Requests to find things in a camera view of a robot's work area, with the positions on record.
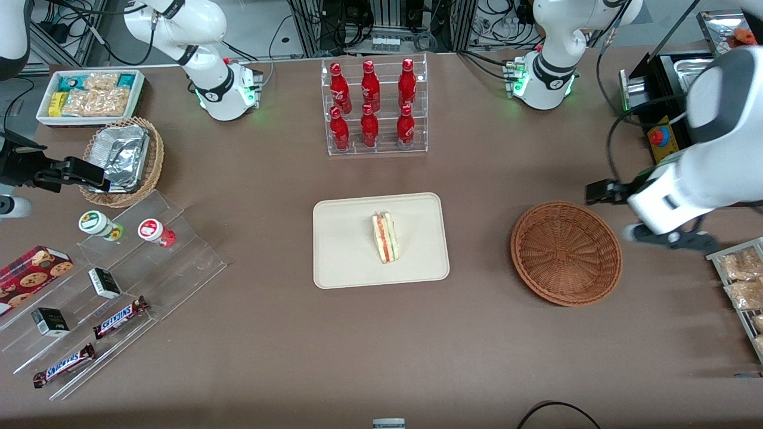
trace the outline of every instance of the snack package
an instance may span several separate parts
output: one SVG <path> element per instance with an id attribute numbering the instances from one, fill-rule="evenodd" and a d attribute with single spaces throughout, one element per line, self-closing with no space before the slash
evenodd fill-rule
<path id="1" fill-rule="evenodd" d="M 763 335 L 758 335 L 757 337 L 753 338 L 752 346 L 758 351 L 758 353 L 763 354 Z"/>
<path id="2" fill-rule="evenodd" d="M 48 105 L 48 116 L 55 118 L 60 117 L 61 109 L 66 104 L 66 99 L 68 97 L 68 92 L 54 92 L 50 97 L 50 105 Z"/>
<path id="3" fill-rule="evenodd" d="M 756 278 L 754 273 L 745 271 L 742 268 L 742 264 L 736 253 L 719 256 L 718 265 L 720 266 L 720 269 L 723 271 L 723 273 L 726 274 L 726 278 L 731 282 L 735 282 L 737 280 L 754 280 Z"/>
<path id="4" fill-rule="evenodd" d="M 119 73 L 90 73 L 85 79 L 85 88 L 112 90 L 117 87 Z"/>
<path id="5" fill-rule="evenodd" d="M 66 103 L 61 108 L 62 116 L 85 116 L 85 103 L 88 100 L 88 93 L 84 89 L 72 89 L 66 98 Z"/>
<path id="6" fill-rule="evenodd" d="M 739 310 L 757 310 L 763 307 L 763 285 L 760 281 L 736 282 L 729 285 L 729 296 Z"/>
<path id="7" fill-rule="evenodd" d="M 72 89 L 85 89 L 85 80 L 88 76 L 70 76 L 61 79 L 58 84 L 60 92 L 69 92 Z"/>
<path id="8" fill-rule="evenodd" d="M 109 91 L 102 106 L 101 116 L 121 116 L 127 109 L 127 100 L 130 98 L 130 90 L 117 87 Z"/>
<path id="9" fill-rule="evenodd" d="M 0 316 L 68 272 L 74 264 L 65 253 L 36 246 L 0 269 Z"/>
<path id="10" fill-rule="evenodd" d="M 763 334 L 763 314 L 758 314 L 757 316 L 753 317 L 752 324 L 755 326 L 755 329 L 757 329 L 758 332 Z"/>
<path id="11" fill-rule="evenodd" d="M 117 86 L 130 89 L 133 87 L 133 82 L 135 82 L 135 75 L 122 75 L 119 76 Z"/>

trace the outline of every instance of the black machine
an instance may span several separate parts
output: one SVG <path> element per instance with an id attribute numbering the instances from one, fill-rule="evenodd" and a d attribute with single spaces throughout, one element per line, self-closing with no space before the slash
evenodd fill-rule
<path id="1" fill-rule="evenodd" d="M 61 185 L 86 185 L 108 192 L 111 183 L 104 179 L 102 168 L 74 156 L 63 161 L 45 156 L 46 146 L 36 144 L 13 131 L 0 133 L 0 183 L 26 185 L 51 192 L 61 192 Z"/>

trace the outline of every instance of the yellow package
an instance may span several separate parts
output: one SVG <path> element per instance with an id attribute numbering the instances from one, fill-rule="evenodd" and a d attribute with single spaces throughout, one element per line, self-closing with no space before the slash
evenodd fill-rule
<path id="1" fill-rule="evenodd" d="M 48 106 L 48 116 L 58 118 L 61 116 L 61 109 L 66 104 L 66 98 L 69 96 L 68 92 L 54 92 L 50 97 L 50 105 Z"/>

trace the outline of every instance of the metal tray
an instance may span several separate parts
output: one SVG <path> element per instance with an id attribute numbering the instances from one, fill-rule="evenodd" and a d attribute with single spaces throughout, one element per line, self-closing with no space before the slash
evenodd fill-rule
<path id="1" fill-rule="evenodd" d="M 691 83 L 712 62 L 710 58 L 695 58 L 693 60 L 679 60 L 673 63 L 673 69 L 675 74 L 678 75 L 678 81 L 681 83 L 681 89 L 687 92 Z"/>
<path id="2" fill-rule="evenodd" d="M 735 28 L 750 29 L 745 15 L 739 9 L 727 11 L 702 11 L 697 14 L 697 21 L 705 36 L 710 52 L 718 57 L 732 48 L 729 37 L 733 37 Z"/>

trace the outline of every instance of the emergency stop button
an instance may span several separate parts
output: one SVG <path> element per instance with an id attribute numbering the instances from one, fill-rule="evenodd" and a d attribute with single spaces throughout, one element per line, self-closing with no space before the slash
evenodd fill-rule
<path id="1" fill-rule="evenodd" d="M 656 128 L 649 133 L 649 143 L 657 147 L 665 147 L 670 141 L 670 130 L 666 127 Z"/>

